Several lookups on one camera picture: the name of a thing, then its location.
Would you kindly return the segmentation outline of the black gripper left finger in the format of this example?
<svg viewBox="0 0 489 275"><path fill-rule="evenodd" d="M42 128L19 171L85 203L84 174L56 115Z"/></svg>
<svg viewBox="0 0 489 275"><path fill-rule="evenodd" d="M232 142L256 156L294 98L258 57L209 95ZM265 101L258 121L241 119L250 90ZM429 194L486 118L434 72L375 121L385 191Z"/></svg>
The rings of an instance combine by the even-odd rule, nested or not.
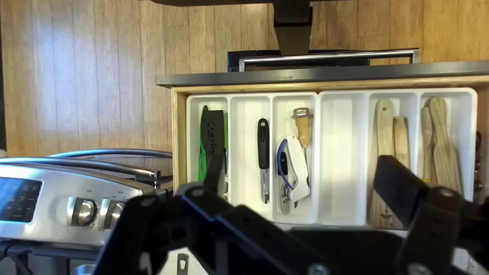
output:
<svg viewBox="0 0 489 275"><path fill-rule="evenodd" d="M209 159L203 186L220 197L224 196L224 157L221 154Z"/></svg>

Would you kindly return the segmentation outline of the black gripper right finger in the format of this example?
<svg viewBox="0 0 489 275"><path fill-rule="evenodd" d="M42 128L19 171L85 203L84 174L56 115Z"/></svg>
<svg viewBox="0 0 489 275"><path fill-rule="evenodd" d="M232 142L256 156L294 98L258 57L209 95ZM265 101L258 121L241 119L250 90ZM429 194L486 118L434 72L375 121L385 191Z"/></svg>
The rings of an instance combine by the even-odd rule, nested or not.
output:
<svg viewBox="0 0 489 275"><path fill-rule="evenodd" d="M411 223L418 202L429 193L429 186L392 156L377 157L372 186L403 228Z"/></svg>

